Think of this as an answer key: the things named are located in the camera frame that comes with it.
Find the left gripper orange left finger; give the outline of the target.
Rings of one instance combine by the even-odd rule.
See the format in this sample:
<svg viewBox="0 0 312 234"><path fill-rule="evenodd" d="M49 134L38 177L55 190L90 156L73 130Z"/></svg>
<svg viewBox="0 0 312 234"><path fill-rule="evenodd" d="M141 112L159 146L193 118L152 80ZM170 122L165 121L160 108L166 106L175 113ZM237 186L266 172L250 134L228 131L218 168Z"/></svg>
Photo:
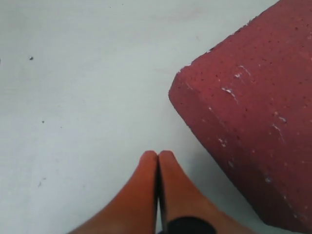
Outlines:
<svg viewBox="0 0 312 234"><path fill-rule="evenodd" d="M154 234L158 155L145 151L128 182L96 215L72 234Z"/></svg>

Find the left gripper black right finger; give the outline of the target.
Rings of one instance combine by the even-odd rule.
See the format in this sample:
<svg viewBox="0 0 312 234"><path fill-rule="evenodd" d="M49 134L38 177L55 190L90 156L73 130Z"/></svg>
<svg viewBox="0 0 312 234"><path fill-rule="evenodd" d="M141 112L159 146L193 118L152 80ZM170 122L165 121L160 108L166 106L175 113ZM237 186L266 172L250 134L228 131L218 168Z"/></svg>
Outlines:
<svg viewBox="0 0 312 234"><path fill-rule="evenodd" d="M192 183L171 151L159 155L163 234L252 234Z"/></svg>

